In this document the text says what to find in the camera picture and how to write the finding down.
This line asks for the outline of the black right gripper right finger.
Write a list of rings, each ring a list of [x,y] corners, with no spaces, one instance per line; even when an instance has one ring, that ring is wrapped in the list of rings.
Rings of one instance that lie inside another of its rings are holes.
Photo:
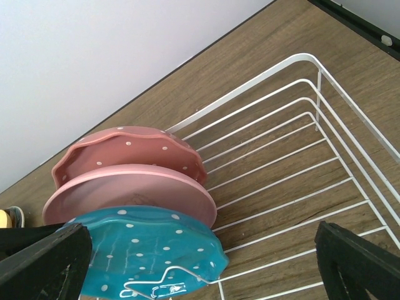
[[[399,257],[332,222],[319,223],[319,273],[329,299],[399,299]]]

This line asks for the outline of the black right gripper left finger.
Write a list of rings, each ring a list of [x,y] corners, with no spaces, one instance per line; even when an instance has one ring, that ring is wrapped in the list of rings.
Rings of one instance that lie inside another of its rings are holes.
[[[1,299],[78,299],[92,253],[86,226],[56,232],[1,259]]]

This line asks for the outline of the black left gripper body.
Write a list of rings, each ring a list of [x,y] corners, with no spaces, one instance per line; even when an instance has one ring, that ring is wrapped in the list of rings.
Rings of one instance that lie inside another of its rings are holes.
[[[6,259],[13,254],[22,251],[30,245],[46,238],[64,223],[52,224],[40,227],[15,227],[1,229],[1,259]]]

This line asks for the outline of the dark striped rim plate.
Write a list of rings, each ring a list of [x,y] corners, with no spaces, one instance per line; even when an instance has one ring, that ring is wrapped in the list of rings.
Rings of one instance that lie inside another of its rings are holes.
[[[12,227],[24,228],[25,227],[25,215],[23,210],[19,206],[11,206],[5,209],[5,212],[10,216]]]

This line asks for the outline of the teal plate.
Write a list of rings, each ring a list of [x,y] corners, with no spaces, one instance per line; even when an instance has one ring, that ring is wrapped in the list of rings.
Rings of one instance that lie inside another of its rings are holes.
[[[81,293],[106,299],[163,299],[215,281],[229,264],[201,221],[153,206],[119,206],[72,218],[86,226],[92,253]]]

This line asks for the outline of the light pink plate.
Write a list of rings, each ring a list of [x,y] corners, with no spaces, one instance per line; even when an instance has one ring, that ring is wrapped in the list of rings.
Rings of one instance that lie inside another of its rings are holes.
[[[156,206],[212,227],[217,208],[206,189],[189,176],[161,166],[123,164],[86,172],[58,188],[42,210],[45,224],[65,223],[115,206]]]

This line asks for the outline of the yellow plate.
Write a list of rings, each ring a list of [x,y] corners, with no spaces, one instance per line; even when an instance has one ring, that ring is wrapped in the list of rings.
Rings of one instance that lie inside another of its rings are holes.
[[[0,228],[5,229],[5,228],[12,228],[13,227],[13,221],[10,217],[10,215],[5,211],[5,210],[0,210]]]

